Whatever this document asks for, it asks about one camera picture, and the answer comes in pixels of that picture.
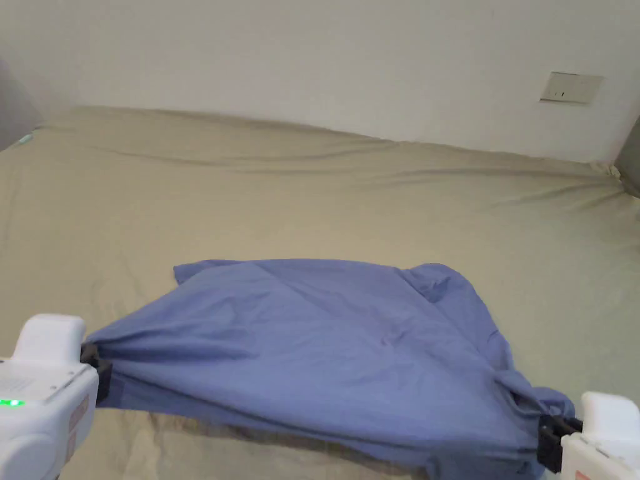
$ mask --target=mattress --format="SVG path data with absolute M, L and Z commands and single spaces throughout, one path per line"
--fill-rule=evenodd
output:
M 474 284 L 534 385 L 576 402 L 585 390 L 640 401 L 639 219 L 638 200 L 584 164 L 79 108 L 0 154 L 0 352 L 38 312 L 80 315 L 97 330 L 173 289 L 177 264 L 439 262 Z M 323 442 L 109 410 L 63 474 L 415 475 Z

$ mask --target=wall outlet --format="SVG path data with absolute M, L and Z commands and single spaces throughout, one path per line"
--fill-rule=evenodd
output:
M 604 77 L 551 72 L 540 100 L 589 104 L 596 96 Z

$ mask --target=blue cloth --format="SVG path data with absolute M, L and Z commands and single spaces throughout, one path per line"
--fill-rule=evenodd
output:
M 90 336 L 113 362 L 105 404 L 312 436 L 432 480 L 534 479 L 533 388 L 471 284 L 438 264 L 208 260 Z

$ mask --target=white wall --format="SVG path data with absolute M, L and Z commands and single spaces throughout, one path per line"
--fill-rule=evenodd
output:
M 611 161 L 639 47 L 637 0 L 0 1 L 12 132 L 104 104 Z M 552 70 L 606 80 L 590 107 L 540 104 Z

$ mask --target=white plastic housing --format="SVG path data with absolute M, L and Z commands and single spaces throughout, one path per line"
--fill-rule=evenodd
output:
M 0 359 L 0 480 L 55 479 L 89 434 L 99 378 L 80 363 L 84 330 L 79 317 L 35 316 Z
M 563 480 L 640 479 L 640 412 L 631 400 L 588 392 L 582 396 L 582 433 L 564 436 Z

